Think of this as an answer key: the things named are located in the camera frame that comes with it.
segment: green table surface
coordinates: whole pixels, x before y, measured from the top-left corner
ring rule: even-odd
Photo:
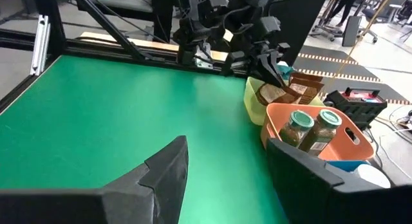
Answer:
[[[286,223],[245,81],[62,56],[0,115],[0,188],[93,188],[186,135],[180,223]]]

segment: black case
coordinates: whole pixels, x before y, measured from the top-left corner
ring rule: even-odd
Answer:
[[[176,224],[187,181],[185,136],[99,189],[0,190],[1,224]]]
[[[267,160],[291,223],[410,223],[410,185],[383,189],[274,138]]]
[[[372,103],[363,101],[349,101],[339,91],[329,93],[323,102],[332,102],[334,108],[342,111],[361,131],[363,131],[380,114],[380,112],[387,108],[388,102],[378,96],[378,89],[346,88],[345,93],[350,94],[352,90],[372,91],[372,95],[382,102]]]

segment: jar lid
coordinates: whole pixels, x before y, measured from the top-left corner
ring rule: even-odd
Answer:
[[[327,128],[337,129],[342,124],[340,116],[328,109],[322,109],[319,112],[318,118]]]
[[[303,111],[294,111],[290,114],[290,124],[294,127],[300,127],[300,130],[307,131],[311,129],[315,122],[313,118]]]

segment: orange basket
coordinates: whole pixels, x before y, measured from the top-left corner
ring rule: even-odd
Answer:
[[[272,103],[267,106],[265,123],[260,135],[264,148],[266,149],[268,138],[281,139],[278,130],[289,121],[291,112],[300,110],[316,118],[322,109],[337,113],[342,119],[342,125],[337,128],[335,138],[320,153],[319,158],[323,160],[368,160],[373,157],[375,152],[372,145],[343,112],[332,107],[298,104]],[[355,141],[347,134],[348,130],[356,136]]]

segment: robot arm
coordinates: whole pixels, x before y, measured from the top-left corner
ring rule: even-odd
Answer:
[[[193,64],[197,47],[207,39],[234,36],[222,74],[230,75],[234,63],[246,62],[248,75],[278,87],[285,86],[276,63],[287,46],[271,48],[269,38],[280,30],[275,17],[262,17],[268,0],[180,0],[183,17],[173,39],[179,44],[178,62]]]

